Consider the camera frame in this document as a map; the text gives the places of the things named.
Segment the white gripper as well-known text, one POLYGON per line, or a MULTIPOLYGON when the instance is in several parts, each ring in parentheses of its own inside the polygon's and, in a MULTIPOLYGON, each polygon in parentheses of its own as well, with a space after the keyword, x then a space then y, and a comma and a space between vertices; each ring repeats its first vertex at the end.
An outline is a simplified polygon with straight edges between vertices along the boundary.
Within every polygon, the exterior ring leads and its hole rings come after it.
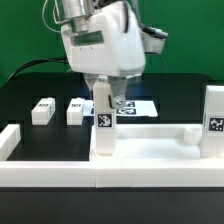
POLYGON ((98 75, 113 76, 108 78, 110 107, 123 108, 128 84, 125 76, 141 73, 146 63, 130 5, 112 3, 95 10, 92 3, 63 3, 63 9, 68 22, 61 26, 61 35, 70 67, 85 73, 90 98, 98 75))

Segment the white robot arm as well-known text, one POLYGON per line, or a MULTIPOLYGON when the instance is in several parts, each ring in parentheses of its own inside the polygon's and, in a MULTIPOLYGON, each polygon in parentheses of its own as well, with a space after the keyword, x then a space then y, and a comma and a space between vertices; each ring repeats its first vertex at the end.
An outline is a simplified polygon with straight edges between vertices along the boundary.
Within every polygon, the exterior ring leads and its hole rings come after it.
POLYGON ((141 73, 145 56, 136 17, 126 0, 55 0, 54 19, 71 69, 111 85, 110 106, 125 105, 127 78, 141 73))

